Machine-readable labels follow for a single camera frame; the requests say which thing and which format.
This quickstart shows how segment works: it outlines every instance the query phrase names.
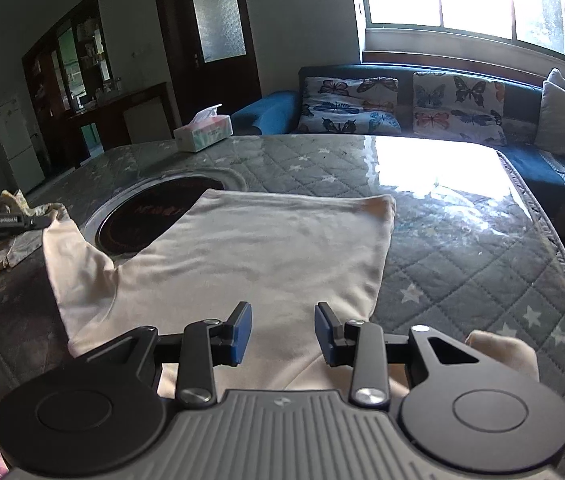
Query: floor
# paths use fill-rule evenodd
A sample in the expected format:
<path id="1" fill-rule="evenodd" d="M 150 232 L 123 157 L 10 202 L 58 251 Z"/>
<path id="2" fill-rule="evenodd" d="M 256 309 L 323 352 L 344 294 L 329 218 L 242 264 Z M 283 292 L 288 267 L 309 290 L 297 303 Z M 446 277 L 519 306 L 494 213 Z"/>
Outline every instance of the floor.
<path id="1" fill-rule="evenodd" d="M 34 187 L 29 193 L 26 193 L 25 198 L 27 199 L 29 205 L 34 205 L 34 206 L 39 205 L 38 197 L 42 195 L 45 191 L 47 191 L 51 186 L 61 181 L 63 178 L 65 178 L 68 174 L 72 173 L 73 171 L 75 171 L 75 169 L 70 168 L 64 173 L 61 173 L 56 176 L 52 176 L 51 178 L 47 178 L 42 181 L 42 184 L 38 185 L 37 187 Z"/>
<path id="2" fill-rule="evenodd" d="M 89 150 L 89 158 L 87 158 L 83 162 L 81 162 L 80 166 L 84 166 L 90 160 L 92 160 L 93 158 L 96 158 L 98 155 L 101 155 L 102 153 L 104 153 L 104 150 L 102 149 L 102 144 L 98 144 L 98 146 Z M 26 194 L 27 202 L 30 205 L 38 205 L 38 200 L 37 200 L 38 197 L 40 195 L 42 195 L 46 190 L 48 190 L 51 186 L 53 186 L 57 182 L 61 181 L 68 174 L 72 173 L 72 171 L 75 171 L 75 169 L 70 168 L 69 170 L 65 171 L 64 173 L 61 173 L 61 174 L 58 174 L 58 175 L 53 176 L 51 178 L 45 179 L 42 182 L 42 184 L 35 187 L 29 193 Z"/>

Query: metal screw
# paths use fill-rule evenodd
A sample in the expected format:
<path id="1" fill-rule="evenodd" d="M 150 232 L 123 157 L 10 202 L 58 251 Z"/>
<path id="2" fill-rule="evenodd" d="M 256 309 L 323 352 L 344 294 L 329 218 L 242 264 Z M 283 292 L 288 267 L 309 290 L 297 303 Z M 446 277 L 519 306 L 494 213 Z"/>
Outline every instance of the metal screw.
<path id="1" fill-rule="evenodd" d="M 361 388 L 354 397 L 358 402 L 367 406 L 382 404 L 387 400 L 387 396 L 377 388 Z"/>
<path id="2" fill-rule="evenodd" d="M 180 399 L 187 404 L 204 404 L 211 400 L 211 392 L 204 388 L 185 388 L 180 392 Z"/>

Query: white refrigerator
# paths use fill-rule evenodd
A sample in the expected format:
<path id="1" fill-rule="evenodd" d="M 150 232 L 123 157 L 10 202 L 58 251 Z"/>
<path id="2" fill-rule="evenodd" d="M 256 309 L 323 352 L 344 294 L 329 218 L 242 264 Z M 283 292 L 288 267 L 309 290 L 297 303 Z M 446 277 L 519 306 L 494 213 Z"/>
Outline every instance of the white refrigerator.
<path id="1" fill-rule="evenodd" d="M 14 180 L 23 193 L 44 180 L 18 99 L 0 105 L 0 144 Z"/>

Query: door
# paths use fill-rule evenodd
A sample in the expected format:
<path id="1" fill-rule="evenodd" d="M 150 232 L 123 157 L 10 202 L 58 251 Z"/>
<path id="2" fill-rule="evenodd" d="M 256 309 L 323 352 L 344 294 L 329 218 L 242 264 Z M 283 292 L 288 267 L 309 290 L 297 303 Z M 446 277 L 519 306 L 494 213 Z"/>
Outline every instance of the door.
<path id="1" fill-rule="evenodd" d="M 261 96 L 246 0 L 156 0 L 183 123 L 222 103 L 232 114 Z"/>

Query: blue sofa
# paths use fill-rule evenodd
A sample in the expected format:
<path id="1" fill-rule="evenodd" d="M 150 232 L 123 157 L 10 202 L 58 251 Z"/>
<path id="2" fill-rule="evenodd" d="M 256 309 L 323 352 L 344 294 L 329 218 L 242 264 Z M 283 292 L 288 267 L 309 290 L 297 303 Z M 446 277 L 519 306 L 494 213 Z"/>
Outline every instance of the blue sofa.
<path id="1" fill-rule="evenodd" d="M 422 70 L 443 70 L 436 67 L 406 65 L 331 65 L 307 66 L 299 71 L 299 86 L 312 76 L 360 79 L 366 77 L 393 77 L 398 79 L 395 116 L 403 133 L 413 130 L 413 73 Z M 497 147 L 521 174 L 529 189 L 552 220 L 565 240 L 565 180 L 533 145 L 540 112 L 540 88 L 500 80 L 505 84 L 502 129 L 507 146 Z M 234 132 L 238 135 L 276 135 L 294 132 L 299 121 L 301 96 L 298 91 L 274 92 L 239 110 L 231 116 Z M 555 158 L 565 167 L 565 158 Z"/>

